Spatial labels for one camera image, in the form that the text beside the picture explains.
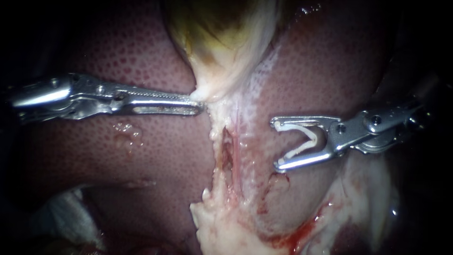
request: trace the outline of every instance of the reddish organ surface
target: reddish organ surface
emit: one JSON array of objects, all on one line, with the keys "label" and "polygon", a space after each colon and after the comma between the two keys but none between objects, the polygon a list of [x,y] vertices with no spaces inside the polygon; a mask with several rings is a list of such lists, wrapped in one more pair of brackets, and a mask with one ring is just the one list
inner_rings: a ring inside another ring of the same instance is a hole
[{"label": "reddish organ surface", "polygon": [[[350,116],[379,83],[389,46],[390,20],[382,15],[384,3],[320,4],[319,12],[297,12],[278,40],[273,68],[262,68],[255,76],[262,78],[256,82],[259,96],[246,88],[238,102],[234,142],[235,167],[243,170],[239,180],[252,172],[268,178],[272,161],[299,141],[296,132],[273,131],[268,126],[272,116]],[[171,92],[188,94],[195,89],[191,70],[175,50],[152,1],[125,1],[102,13],[76,45],[67,71]],[[22,183],[18,188],[26,191],[27,201],[41,203],[58,192],[85,186],[85,198],[107,237],[107,247],[129,251],[164,242],[198,254],[188,207],[212,185],[215,160],[209,131],[207,113],[190,118],[97,116],[33,125],[21,135],[26,160],[19,162],[24,171],[18,175]],[[278,231],[296,229],[319,206],[340,164],[335,160],[290,174],[286,194],[267,196],[260,208],[265,213],[257,223]],[[241,187],[244,196],[272,193],[247,182],[238,185],[246,185]]]}]

